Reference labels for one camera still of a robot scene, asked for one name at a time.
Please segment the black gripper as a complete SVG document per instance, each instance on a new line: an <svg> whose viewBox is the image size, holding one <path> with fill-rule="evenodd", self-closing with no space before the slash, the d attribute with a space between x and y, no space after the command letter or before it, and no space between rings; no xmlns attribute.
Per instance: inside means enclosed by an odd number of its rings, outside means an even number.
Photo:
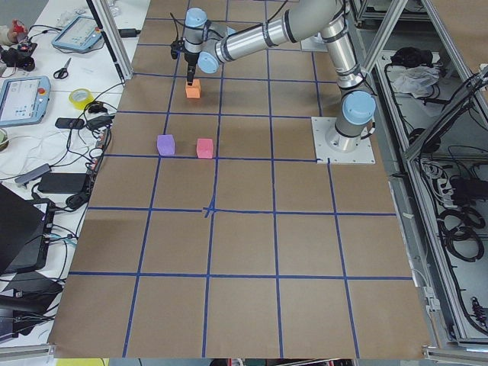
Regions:
<svg viewBox="0 0 488 366"><path fill-rule="evenodd" d="M197 53L186 53L185 54L185 61L187 62L187 84L192 85L194 82L194 75L196 72L196 66L198 61L198 54Z"/></svg>

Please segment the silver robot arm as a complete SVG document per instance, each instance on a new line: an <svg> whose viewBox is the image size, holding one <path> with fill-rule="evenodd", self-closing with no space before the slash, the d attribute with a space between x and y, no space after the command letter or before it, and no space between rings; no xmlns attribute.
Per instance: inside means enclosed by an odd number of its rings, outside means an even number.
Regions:
<svg viewBox="0 0 488 366"><path fill-rule="evenodd" d="M354 151L367 139L364 128L376 110L373 95L365 88L362 69L348 33L344 1L301 1L279 18L269 18L241 31L218 29L200 8L185 16L185 35L176 42L188 64L186 82L192 85L196 69L211 74L219 66L283 43L299 43L320 35L326 44L342 93L340 115L326 132L326 142L337 151Z"/></svg>

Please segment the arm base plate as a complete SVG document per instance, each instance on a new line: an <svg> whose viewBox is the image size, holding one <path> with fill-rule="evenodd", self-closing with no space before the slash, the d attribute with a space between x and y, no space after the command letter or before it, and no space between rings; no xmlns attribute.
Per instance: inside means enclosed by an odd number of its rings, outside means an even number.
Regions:
<svg viewBox="0 0 488 366"><path fill-rule="evenodd" d="M300 42L300 48L304 52L328 52L326 42L322 39L320 33L302 40Z"/></svg>
<svg viewBox="0 0 488 366"><path fill-rule="evenodd" d="M344 137L336 131L335 117L311 117L313 142L318 164L373 165L374 152L369 137Z"/></svg>

